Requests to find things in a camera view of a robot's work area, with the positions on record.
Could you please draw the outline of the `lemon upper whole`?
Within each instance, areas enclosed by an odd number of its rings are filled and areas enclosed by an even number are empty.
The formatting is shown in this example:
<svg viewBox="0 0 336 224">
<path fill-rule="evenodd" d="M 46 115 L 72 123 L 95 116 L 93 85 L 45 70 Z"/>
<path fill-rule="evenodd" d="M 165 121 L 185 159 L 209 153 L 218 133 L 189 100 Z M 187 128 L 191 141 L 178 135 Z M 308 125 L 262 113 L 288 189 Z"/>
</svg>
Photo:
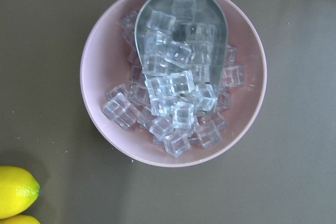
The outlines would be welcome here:
<svg viewBox="0 0 336 224">
<path fill-rule="evenodd" d="M 1 166 L 1 219 L 29 208 L 39 197 L 40 184 L 27 170 Z"/>
</svg>

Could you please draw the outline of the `lemon lower whole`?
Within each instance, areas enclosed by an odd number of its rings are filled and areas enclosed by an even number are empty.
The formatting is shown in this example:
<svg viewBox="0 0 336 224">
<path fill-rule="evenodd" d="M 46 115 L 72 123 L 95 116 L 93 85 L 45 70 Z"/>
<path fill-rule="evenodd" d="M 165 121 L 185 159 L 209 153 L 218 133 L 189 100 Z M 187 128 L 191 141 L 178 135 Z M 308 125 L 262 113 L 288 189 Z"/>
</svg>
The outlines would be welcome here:
<svg viewBox="0 0 336 224">
<path fill-rule="evenodd" d="M 1 219 L 1 224 L 40 224 L 40 221 L 29 215 L 15 215 Z"/>
</svg>

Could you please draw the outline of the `pink bowl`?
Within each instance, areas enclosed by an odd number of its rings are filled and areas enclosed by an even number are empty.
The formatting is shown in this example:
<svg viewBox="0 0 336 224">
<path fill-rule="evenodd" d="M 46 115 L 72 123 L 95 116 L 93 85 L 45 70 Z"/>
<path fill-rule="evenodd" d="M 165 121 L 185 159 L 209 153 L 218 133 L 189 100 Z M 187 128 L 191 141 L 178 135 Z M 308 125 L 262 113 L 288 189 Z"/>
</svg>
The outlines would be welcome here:
<svg viewBox="0 0 336 224">
<path fill-rule="evenodd" d="M 228 22 L 228 42 L 237 47 L 237 61 L 244 67 L 244 83 L 231 90 L 232 106 L 223 115 L 228 128 L 223 141 L 209 148 L 193 147 L 175 158 L 154 145 L 148 131 L 138 126 L 123 130 L 103 113 L 105 93 L 128 83 L 130 48 L 119 20 L 138 10 L 147 0 L 117 0 L 94 25 L 82 53 L 80 83 L 86 109 L 101 135 L 116 149 L 137 161 L 159 167 L 186 167 L 209 161 L 236 144 L 249 130 L 263 103 L 267 65 L 261 40 L 248 17 L 231 0 L 215 0 Z"/>
</svg>

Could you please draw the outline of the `pile of clear ice cubes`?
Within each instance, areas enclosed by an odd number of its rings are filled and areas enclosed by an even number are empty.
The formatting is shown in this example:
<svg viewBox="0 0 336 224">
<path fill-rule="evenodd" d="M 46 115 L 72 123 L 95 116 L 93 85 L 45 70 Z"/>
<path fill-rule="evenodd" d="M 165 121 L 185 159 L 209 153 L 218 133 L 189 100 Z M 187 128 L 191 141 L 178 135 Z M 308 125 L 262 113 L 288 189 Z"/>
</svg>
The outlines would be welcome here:
<svg viewBox="0 0 336 224">
<path fill-rule="evenodd" d="M 230 88 L 244 83 L 237 49 L 224 40 L 224 21 L 209 0 L 153 0 L 119 20 L 129 46 L 130 83 L 105 94 L 104 115 L 125 130 L 147 130 L 153 143 L 179 157 L 193 145 L 224 139 L 222 112 Z"/>
</svg>

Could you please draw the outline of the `metal ice scoop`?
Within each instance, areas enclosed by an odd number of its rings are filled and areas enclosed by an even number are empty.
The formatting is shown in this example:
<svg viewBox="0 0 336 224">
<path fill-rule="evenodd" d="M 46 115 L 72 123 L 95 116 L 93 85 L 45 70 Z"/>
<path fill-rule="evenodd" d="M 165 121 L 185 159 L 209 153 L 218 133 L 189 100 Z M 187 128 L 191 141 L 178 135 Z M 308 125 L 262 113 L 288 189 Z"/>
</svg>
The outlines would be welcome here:
<svg viewBox="0 0 336 224">
<path fill-rule="evenodd" d="M 147 0 L 134 37 L 154 115 L 172 114 L 178 102 L 198 115 L 214 112 L 228 42 L 215 0 Z"/>
</svg>

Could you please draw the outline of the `lemon whole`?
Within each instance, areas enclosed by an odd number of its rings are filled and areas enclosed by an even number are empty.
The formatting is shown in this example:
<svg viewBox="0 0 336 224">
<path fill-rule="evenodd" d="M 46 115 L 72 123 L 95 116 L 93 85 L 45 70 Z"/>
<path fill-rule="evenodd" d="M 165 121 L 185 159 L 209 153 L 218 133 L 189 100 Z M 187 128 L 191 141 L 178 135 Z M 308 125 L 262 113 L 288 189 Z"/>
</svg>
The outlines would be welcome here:
<svg viewBox="0 0 336 224">
<path fill-rule="evenodd" d="M 1 166 L 1 219 L 29 208 L 39 197 L 40 184 L 27 170 Z"/>
<path fill-rule="evenodd" d="M 40 224 L 40 221 L 29 215 L 15 215 L 1 219 L 1 224 Z"/>
</svg>

